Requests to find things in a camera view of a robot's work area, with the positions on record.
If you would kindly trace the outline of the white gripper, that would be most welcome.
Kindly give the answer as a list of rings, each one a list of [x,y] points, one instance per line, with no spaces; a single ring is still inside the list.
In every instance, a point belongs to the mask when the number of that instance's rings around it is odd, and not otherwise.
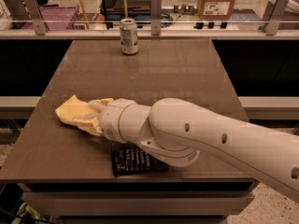
[[[102,136],[108,140],[125,143],[121,137],[120,120],[123,111],[135,101],[127,99],[104,98],[91,100],[89,107],[101,112],[98,118],[76,119],[76,126],[84,132],[94,136]]]

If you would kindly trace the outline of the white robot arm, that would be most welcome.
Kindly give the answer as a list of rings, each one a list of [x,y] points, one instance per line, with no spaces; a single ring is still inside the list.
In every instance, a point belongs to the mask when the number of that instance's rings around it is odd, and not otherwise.
[[[226,161],[294,201],[299,200],[299,137],[175,98],[151,106],[118,99],[89,105],[78,116],[106,139],[133,143],[176,167],[192,164],[201,151]]]

